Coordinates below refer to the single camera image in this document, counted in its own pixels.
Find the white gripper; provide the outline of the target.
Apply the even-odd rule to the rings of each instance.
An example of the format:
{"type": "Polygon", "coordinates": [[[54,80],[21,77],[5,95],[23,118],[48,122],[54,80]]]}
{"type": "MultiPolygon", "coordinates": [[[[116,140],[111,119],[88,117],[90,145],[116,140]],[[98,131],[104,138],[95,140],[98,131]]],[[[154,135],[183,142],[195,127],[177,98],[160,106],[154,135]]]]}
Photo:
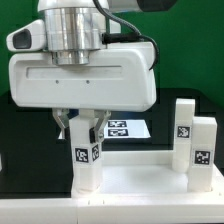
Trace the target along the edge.
{"type": "Polygon", "coordinates": [[[155,103],[153,61],[149,42],[110,44],[91,52],[86,65],[56,66],[49,53],[16,54],[9,62],[11,95],[21,107],[67,108],[52,110],[62,139],[68,109],[95,110],[89,138],[101,143],[110,111],[142,112],[155,103]]]}

